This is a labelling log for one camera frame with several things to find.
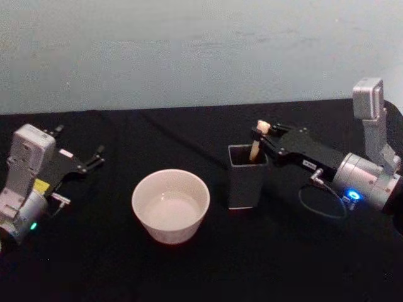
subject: black tablecloth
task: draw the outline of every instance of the black tablecloth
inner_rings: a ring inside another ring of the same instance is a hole
[[[401,156],[403,118],[387,108],[388,139]],[[1,184],[12,133],[24,123],[65,125],[58,146],[83,159],[106,147],[101,169],[59,190],[71,205],[0,260],[0,299],[401,301],[403,239],[390,217],[365,203],[344,221],[306,211],[297,192],[309,173],[299,167],[270,167],[259,206],[227,210],[227,146],[250,143],[258,119],[306,126],[330,147],[364,155],[350,99],[0,116]],[[135,185],[167,168],[197,174],[211,193],[197,234],[177,247],[154,242],[131,207]]]

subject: blue light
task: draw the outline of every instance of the blue light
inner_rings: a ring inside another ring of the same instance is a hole
[[[350,199],[353,199],[353,200],[361,199],[361,195],[358,194],[358,192],[355,191],[355,190],[348,190],[347,191],[347,197],[350,198]]]

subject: yellow label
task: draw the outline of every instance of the yellow label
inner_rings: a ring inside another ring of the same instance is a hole
[[[45,194],[46,190],[50,187],[47,182],[41,181],[39,178],[35,179],[33,188],[37,190],[40,194]]]

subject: water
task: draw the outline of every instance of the water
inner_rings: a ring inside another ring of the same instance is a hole
[[[147,224],[161,230],[186,228],[200,217],[202,209],[189,195],[165,192],[152,198],[144,209]]]

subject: white bowl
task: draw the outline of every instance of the white bowl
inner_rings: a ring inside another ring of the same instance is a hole
[[[132,196],[135,215],[158,242],[178,244],[197,231],[210,205],[206,184],[196,175],[177,169],[148,175]]]

